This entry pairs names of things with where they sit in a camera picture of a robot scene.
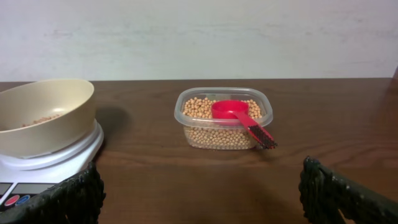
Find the brown table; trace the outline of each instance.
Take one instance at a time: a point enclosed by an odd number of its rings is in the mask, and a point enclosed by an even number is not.
[[[5,90],[20,83],[0,83]],[[190,147],[174,119],[198,86],[265,93],[271,151]],[[97,157],[108,194],[100,223],[307,223],[299,173],[307,155],[398,200],[398,80],[95,82],[106,142]]]

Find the wall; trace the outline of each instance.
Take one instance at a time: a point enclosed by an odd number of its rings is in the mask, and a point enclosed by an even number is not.
[[[0,81],[392,77],[396,0],[1,0]]]

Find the kitchen scale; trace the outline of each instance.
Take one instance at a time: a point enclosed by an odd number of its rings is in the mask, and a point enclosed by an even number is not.
[[[91,131],[59,151],[30,159],[0,155],[0,213],[85,169],[103,139],[95,121]]]

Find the scoop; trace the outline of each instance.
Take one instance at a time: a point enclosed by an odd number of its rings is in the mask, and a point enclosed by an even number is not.
[[[223,100],[213,103],[211,115],[216,119],[236,119],[243,124],[253,138],[265,149],[273,149],[277,145],[274,138],[255,120],[248,116],[249,105],[238,100]]]

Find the plastic container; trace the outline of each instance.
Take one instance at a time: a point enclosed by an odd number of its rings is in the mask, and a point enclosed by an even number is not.
[[[175,104],[174,117],[183,125],[189,145],[203,149],[250,149],[257,142],[241,125],[238,119],[198,118],[183,114],[191,99],[205,98],[208,101],[252,100],[258,105],[261,118],[255,120],[267,126],[273,119],[272,107],[267,97],[260,91],[250,88],[203,87],[185,90]]]

